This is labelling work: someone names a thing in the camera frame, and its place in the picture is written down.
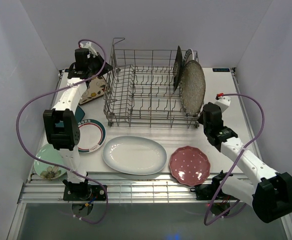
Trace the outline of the pink polka dot plate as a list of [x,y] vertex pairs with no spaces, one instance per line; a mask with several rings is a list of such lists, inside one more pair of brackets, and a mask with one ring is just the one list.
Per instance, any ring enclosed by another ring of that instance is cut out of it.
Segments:
[[210,175],[211,164],[208,157],[198,148],[184,146],[170,156],[171,175],[183,185],[201,185]]

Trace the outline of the black square floral plate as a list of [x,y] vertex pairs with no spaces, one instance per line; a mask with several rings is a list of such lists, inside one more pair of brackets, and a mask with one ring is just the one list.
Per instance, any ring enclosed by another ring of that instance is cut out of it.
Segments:
[[174,91],[177,89],[179,82],[180,82],[180,73],[181,73],[182,66],[183,66],[182,51],[181,51],[180,46],[178,46],[176,57],[175,57],[175,62],[173,65]]

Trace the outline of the white oval plate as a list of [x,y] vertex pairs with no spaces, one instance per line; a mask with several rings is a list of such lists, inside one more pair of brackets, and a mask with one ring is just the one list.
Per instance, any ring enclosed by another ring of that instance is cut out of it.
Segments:
[[102,157],[112,169],[129,175],[152,175],[161,171],[167,161],[162,145],[139,136],[119,136],[104,147]]

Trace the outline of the teal square plate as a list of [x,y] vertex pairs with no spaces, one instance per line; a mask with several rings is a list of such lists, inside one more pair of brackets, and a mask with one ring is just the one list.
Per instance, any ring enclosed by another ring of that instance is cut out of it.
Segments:
[[80,122],[85,117],[85,112],[80,106],[77,106],[74,116],[75,116],[76,121]]

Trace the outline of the aluminium table frame rail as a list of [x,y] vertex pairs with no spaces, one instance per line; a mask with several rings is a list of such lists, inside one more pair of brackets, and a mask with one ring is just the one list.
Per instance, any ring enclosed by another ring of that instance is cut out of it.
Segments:
[[[204,70],[207,81],[206,99],[214,101],[218,93],[238,92],[239,86],[235,72],[214,72],[211,68]],[[243,142],[253,137],[251,125],[244,108],[243,101],[234,96],[230,107],[223,114],[225,125],[232,128]],[[202,128],[187,125],[142,125],[114,124],[106,128],[108,140],[118,136],[139,136],[154,140],[161,144],[167,155],[177,148],[194,146],[203,151],[211,164],[211,176],[220,171],[228,171],[232,161],[211,146]],[[82,160],[89,176],[107,185],[110,203],[193,203],[195,194],[190,189],[178,183],[171,176],[166,165],[157,174],[129,175],[111,169],[102,158],[102,149],[89,154],[83,154]],[[19,201],[21,203],[60,203],[62,202],[64,185],[61,179],[44,180],[32,175],[23,186]]]

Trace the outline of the grey wire dish rack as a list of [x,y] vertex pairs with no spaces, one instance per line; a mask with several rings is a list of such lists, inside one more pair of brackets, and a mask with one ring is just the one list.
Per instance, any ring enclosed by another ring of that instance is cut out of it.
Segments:
[[104,94],[108,126],[199,127],[198,115],[185,113],[174,89],[176,49],[128,49],[123,37],[112,41]]

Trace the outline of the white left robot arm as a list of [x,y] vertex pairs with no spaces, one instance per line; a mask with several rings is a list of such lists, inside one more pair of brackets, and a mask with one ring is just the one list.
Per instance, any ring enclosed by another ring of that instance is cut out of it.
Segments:
[[68,70],[68,88],[52,109],[44,111],[43,121],[47,141],[59,152],[67,170],[67,180],[63,181],[68,188],[66,192],[86,200],[91,196],[92,188],[85,179],[87,172],[81,166],[78,152],[80,130],[75,111],[90,81],[101,75],[103,68],[109,65],[91,47],[80,47],[74,55],[75,62]]

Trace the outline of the beige square flower plate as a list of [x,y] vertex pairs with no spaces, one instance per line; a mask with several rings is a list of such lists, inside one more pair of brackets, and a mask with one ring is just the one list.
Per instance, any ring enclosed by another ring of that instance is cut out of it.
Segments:
[[91,80],[87,90],[83,93],[79,105],[86,104],[104,95],[106,80],[103,76],[95,77]]

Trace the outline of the white plate teal red rim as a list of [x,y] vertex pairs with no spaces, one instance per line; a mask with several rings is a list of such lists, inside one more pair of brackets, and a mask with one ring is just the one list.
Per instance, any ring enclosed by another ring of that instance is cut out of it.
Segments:
[[193,51],[191,48],[186,50],[184,58],[183,58],[183,65],[186,65],[189,61],[194,60],[196,62],[199,61],[198,59],[198,53],[196,51]]
[[92,153],[105,143],[106,129],[104,125],[95,119],[83,119],[78,123],[80,140],[78,151],[80,154]]

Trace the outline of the right blue label sticker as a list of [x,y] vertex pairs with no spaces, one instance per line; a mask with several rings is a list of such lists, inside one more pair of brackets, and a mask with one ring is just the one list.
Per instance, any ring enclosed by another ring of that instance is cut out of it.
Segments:
[[218,73],[226,73],[230,72],[229,68],[212,68],[213,72],[218,72]]

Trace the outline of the light green round plate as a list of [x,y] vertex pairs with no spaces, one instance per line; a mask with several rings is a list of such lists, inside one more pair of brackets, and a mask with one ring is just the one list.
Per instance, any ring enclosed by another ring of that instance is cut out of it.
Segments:
[[[44,145],[38,151],[38,153],[36,154],[36,157],[38,159],[41,159],[50,163],[63,165],[61,155],[50,144]],[[51,164],[46,164],[36,159],[34,160],[34,170],[37,175],[39,175],[42,179],[46,179],[46,180],[57,179],[66,173],[66,170],[64,168],[60,168],[58,166],[51,165]]]

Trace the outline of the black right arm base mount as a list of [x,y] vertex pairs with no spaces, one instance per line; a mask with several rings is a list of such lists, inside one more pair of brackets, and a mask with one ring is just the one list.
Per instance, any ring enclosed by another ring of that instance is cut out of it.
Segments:
[[212,184],[199,184],[190,188],[190,192],[195,193],[196,200],[211,200],[217,190]]

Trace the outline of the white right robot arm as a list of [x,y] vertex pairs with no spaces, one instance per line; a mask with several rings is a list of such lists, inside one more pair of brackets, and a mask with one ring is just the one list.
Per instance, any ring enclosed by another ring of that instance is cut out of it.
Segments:
[[231,159],[250,183],[235,178],[231,171],[220,172],[208,187],[213,194],[211,200],[233,196],[251,206],[265,223],[292,213],[292,176],[279,173],[248,150],[238,135],[224,125],[222,113],[218,102],[209,102],[203,107],[199,123],[204,127],[208,142]]

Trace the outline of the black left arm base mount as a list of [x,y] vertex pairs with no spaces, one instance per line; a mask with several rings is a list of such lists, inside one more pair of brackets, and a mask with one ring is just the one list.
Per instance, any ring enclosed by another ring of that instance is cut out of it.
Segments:
[[69,187],[64,188],[62,199],[67,202],[89,202],[92,199],[95,201],[106,201],[107,197],[105,190],[100,185],[87,185],[85,190],[71,191]]

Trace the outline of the speckled beige blue round plate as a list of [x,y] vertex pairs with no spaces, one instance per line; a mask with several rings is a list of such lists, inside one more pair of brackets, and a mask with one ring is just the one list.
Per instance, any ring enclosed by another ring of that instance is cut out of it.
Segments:
[[190,60],[183,68],[180,81],[181,104],[187,116],[196,116],[200,113],[205,92],[204,71],[197,61]]

